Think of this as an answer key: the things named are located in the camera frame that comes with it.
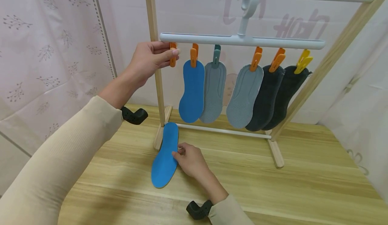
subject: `wooden rack leg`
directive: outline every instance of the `wooden rack leg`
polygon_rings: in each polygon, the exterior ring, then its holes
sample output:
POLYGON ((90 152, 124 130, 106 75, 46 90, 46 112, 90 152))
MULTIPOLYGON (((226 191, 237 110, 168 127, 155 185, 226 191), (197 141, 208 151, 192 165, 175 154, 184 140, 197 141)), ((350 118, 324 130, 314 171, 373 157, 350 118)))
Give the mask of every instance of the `wooden rack leg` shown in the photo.
MULTIPOLYGON (((151 41, 158 41, 158 23, 156 21, 156 9, 155 0, 145 0, 147 5, 148 26, 150 28, 151 41)), ((164 113, 164 100, 163 100, 163 84, 162 84, 162 72, 160 69, 155 72, 156 93, 158 95, 158 107, 159 107, 159 119, 160 124, 156 136, 154 139, 154 148, 159 150, 163 140, 163 127, 166 122, 166 115, 164 113)))
MULTIPOLYGON (((164 116, 166 116, 166 122, 169 121, 169 117, 171 116, 171 112, 172 112, 172 106, 169 105, 164 110, 164 116)), ((154 148, 158 151, 160 150, 160 147, 162 146, 163 130, 164 130, 164 127, 159 125, 158 131, 156 131, 156 136, 154 138, 154 148)))
MULTIPOLYGON (((271 135, 272 130, 265 131, 266 135, 271 135)), ((284 167, 284 159, 282 153, 280 152, 278 143, 276 141, 272 141, 271 139, 267 139, 269 150, 271 151, 271 155, 273 158, 273 162, 275 163, 275 167, 277 169, 281 169, 284 167)))
POLYGON ((272 129, 272 141, 275 141, 278 138, 285 126, 295 116, 312 92, 314 92, 322 79, 339 60, 383 2, 384 0, 373 0, 371 3, 362 3, 358 8, 352 19, 327 52, 326 56, 322 59, 313 75, 309 77, 306 85, 302 88, 301 92, 299 92, 294 102, 289 106, 286 118, 278 126, 272 129))

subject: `wooden rack frame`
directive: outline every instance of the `wooden rack frame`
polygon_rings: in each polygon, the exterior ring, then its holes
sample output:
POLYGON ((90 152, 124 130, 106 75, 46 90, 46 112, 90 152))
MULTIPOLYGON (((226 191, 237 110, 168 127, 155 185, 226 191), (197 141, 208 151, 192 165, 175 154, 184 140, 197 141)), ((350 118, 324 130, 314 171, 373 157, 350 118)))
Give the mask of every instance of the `wooden rack frame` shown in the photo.
MULTIPOLYGON (((309 96, 314 92, 314 90, 322 81, 322 79, 324 79, 326 74, 339 60, 342 54, 344 54, 346 49, 354 41, 354 39, 363 29, 365 24, 370 20, 370 18, 375 14, 375 12, 380 8, 380 6, 383 4, 385 0, 333 0, 333 1, 352 1, 352 2, 363 2, 363 3, 362 5, 360 5, 358 10, 350 19, 347 26, 344 28, 344 30, 339 35, 337 40, 334 42, 330 50, 322 59, 319 66, 312 74, 312 76, 309 77, 308 81, 301 89, 301 91, 299 92, 295 100, 288 107, 286 118, 278 126, 273 128, 273 130, 265 131, 265 135, 259 134, 259 133, 230 131, 230 130, 223 130, 223 129, 216 129, 216 128, 207 128, 202 126, 185 125, 185 124, 178 124, 179 128, 190 128, 190 129, 196 129, 196 130, 206 130, 206 131, 214 131, 214 132, 220 132, 220 133, 229 133, 234 135, 244 135, 244 136, 265 138, 268 141, 268 146, 270 148, 276 168, 282 168, 284 166, 284 160, 280 152, 280 149, 278 147, 278 143, 276 142, 276 139, 279 137, 279 135, 286 127, 286 125, 295 116, 298 110, 306 102, 307 98, 309 98, 309 96)), ((158 37, 158 25, 156 21, 155 0, 146 0, 146 4, 147 4, 147 13, 148 13, 148 24, 150 27, 150 39, 151 41, 158 41, 159 37, 158 37)), ((157 70, 155 73, 155 80, 156 80, 156 92, 158 94, 160 125, 158 128, 158 131, 156 132, 153 145, 156 150, 159 150, 163 139, 164 124, 167 123, 170 118, 172 106, 167 106, 166 108, 164 107, 162 75, 161 75, 160 69, 157 70)))

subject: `gray insole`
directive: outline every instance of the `gray insole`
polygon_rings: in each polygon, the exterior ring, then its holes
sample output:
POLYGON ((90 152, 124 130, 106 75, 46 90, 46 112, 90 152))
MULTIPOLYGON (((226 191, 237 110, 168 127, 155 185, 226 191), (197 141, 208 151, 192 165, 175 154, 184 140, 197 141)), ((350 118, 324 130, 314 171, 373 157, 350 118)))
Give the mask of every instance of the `gray insole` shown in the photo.
POLYGON ((222 62, 214 68, 213 62, 205 66, 204 106, 201 117, 203 123, 214 122, 221 114, 224 95, 226 68, 222 62))
POLYGON ((238 73, 232 98, 226 108, 226 116, 234 128, 244 128, 252 119, 253 105, 263 81, 263 69, 257 66, 251 72, 250 66, 244 66, 238 73))

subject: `orange clothespin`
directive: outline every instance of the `orange clothespin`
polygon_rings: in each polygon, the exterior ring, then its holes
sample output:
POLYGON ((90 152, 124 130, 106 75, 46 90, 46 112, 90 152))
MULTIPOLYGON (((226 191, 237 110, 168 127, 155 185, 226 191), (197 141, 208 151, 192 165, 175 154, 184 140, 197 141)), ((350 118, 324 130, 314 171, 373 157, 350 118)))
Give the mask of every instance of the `orange clothespin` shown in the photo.
POLYGON ((268 72, 275 72, 276 69, 280 66, 281 62, 286 58, 286 50, 283 48, 279 48, 278 52, 276 53, 275 57, 273 58, 273 61, 271 63, 270 68, 268 69, 268 72))
POLYGON ((190 49, 191 67, 197 67, 198 59, 198 44, 193 43, 193 47, 190 49))
MULTIPOLYGON (((170 49, 176 49, 176 43, 170 42, 170 49)), ((175 67, 176 64, 176 57, 173 57, 170 59, 170 67, 175 67)))
POLYGON ((261 54, 263 52, 263 49, 261 47, 256 47, 255 54, 253 54, 251 66, 249 70, 251 72, 255 72, 257 69, 257 66, 259 65, 260 59, 261 59, 261 54))
POLYGON ((300 74, 307 65, 313 60, 313 57, 309 57, 310 51, 307 49, 304 49, 302 54, 299 57, 298 62, 296 63, 296 69, 294 71, 294 74, 300 74))

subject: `drying rack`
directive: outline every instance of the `drying rack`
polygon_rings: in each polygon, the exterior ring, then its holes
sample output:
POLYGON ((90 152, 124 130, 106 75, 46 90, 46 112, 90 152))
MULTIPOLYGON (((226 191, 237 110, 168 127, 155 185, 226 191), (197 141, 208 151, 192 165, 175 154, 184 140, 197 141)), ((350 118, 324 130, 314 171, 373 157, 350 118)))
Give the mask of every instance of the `drying rack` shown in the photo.
MULTIPOLYGON (((385 0, 327 0, 327 1, 347 1, 347 2, 361 2, 362 4, 355 12, 353 17, 348 22, 342 33, 334 42, 330 50, 320 62, 317 69, 309 77, 308 81, 301 89, 295 100, 288 107, 286 118, 275 128, 265 131, 265 134, 249 133, 245 131, 232 131, 217 128, 209 128, 203 126, 177 124, 179 128, 188 128, 203 131, 212 131, 218 133, 228 133, 233 135, 252 136, 257 138, 265 138, 268 142, 273 161, 276 168, 284 166, 284 160, 279 150, 276 139, 283 131, 287 123, 295 116, 301 106, 306 102, 307 98, 314 92, 316 87, 354 41, 358 33, 363 29, 365 24, 380 8, 385 0)), ((146 0, 148 24, 150 27, 151 41, 158 41, 158 26, 156 22, 156 8, 155 0, 146 0)), ((161 33, 161 41, 169 41, 176 43, 197 43, 197 44, 228 44, 237 46, 260 46, 260 47, 276 47, 276 48, 295 48, 295 49, 322 49, 325 45, 321 40, 309 39, 284 39, 284 38, 260 38, 246 36, 246 30, 249 18, 255 13, 258 5, 258 0, 242 0, 242 9, 244 10, 240 28, 237 35, 233 36, 219 36, 219 35, 198 35, 198 34, 180 34, 180 33, 161 33)), ((164 106, 163 100, 163 86, 162 75, 160 69, 155 73, 156 91, 158 94, 159 118, 160 125, 154 139, 154 148, 159 150, 163 139, 163 127, 168 122, 172 106, 164 106)))

